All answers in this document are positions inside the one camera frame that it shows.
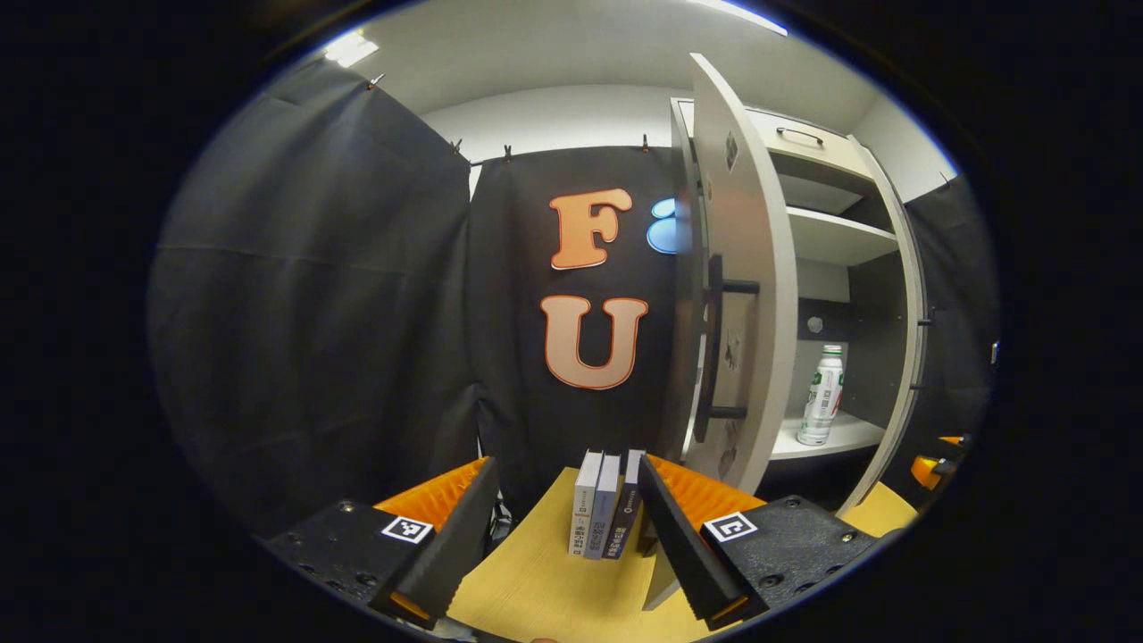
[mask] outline cabinet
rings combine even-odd
[[[870,450],[848,511],[900,441],[924,356],[904,208],[853,136],[745,107],[698,54],[692,71],[694,98],[670,105],[680,243],[660,449],[750,493],[772,460]],[[846,387],[810,448],[793,435],[824,344],[844,347]]]

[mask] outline white plastic bottle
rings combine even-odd
[[[830,424],[838,415],[841,403],[841,384],[845,379],[841,367],[841,347],[828,345],[822,351],[822,360],[809,385],[809,401],[798,429],[798,442],[821,447],[830,437]]]

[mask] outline stack of books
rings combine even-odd
[[[620,488],[621,456],[588,451],[575,482],[568,553],[593,561],[618,560],[639,514],[639,457],[632,449]]]

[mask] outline wooden table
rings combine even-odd
[[[464,578],[448,617],[523,642],[547,637],[559,643],[682,643],[709,636],[711,632],[695,619],[682,592],[655,610],[642,610],[655,556],[644,558],[636,552],[638,530],[618,561],[568,554],[577,473],[563,469],[528,517]],[[893,503],[892,491],[881,489],[870,495],[862,505],[869,506],[856,521],[845,517],[871,536],[902,527],[916,515]],[[889,511],[877,511],[877,504],[886,504]]]

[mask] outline cabinet shelf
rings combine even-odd
[[[864,223],[786,207],[794,254],[801,258],[858,265],[897,249],[897,236]]]
[[[833,424],[830,425],[830,437],[821,447],[808,447],[798,442],[797,435],[800,426],[801,418],[786,418],[782,421],[770,460],[813,458],[814,456],[844,453],[866,447],[877,447],[881,444],[881,439],[885,436],[885,429],[881,427],[870,425],[841,411],[838,411],[833,418]]]

